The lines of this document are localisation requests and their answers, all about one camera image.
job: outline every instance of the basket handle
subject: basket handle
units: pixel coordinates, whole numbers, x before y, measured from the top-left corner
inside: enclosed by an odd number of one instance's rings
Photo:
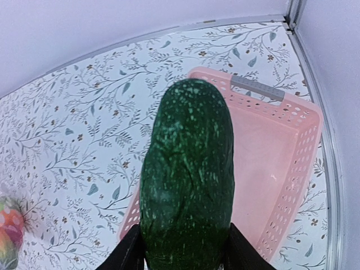
[[[245,79],[240,76],[233,75],[231,77],[231,84],[262,96],[266,96],[276,101],[283,101],[285,92],[283,90],[276,89],[275,87],[268,86],[266,84],[258,83],[253,80]]]

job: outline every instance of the white panel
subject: white panel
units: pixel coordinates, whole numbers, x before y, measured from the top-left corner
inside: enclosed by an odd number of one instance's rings
[[[299,33],[335,123],[343,167],[345,241],[342,269],[360,269],[360,2],[307,1]]]
[[[0,97],[116,42],[204,20],[284,15],[288,1],[1,1]]]

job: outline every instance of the floral pattern surface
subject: floral pattern surface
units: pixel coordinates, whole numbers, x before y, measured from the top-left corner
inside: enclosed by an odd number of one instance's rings
[[[0,189],[19,201],[27,227],[18,269],[95,269],[109,255],[140,179],[159,101],[195,66],[310,100],[297,56],[276,22],[132,43],[0,100]],[[319,144],[304,201],[271,263],[281,270],[322,270],[326,250]]]

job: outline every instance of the colorful fruit in plastic bag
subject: colorful fruit in plastic bag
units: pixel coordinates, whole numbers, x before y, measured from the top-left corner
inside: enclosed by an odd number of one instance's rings
[[[23,244],[24,219],[19,205],[11,198],[0,197],[0,269],[16,269]]]

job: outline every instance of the pink basket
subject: pink basket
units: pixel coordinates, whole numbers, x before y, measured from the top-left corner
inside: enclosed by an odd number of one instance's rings
[[[212,83],[227,102],[235,136],[232,222],[269,261],[303,201],[321,136],[321,110],[282,90],[205,67],[191,70],[188,76]],[[281,104],[235,93],[233,86]],[[139,221],[137,188],[119,239]]]

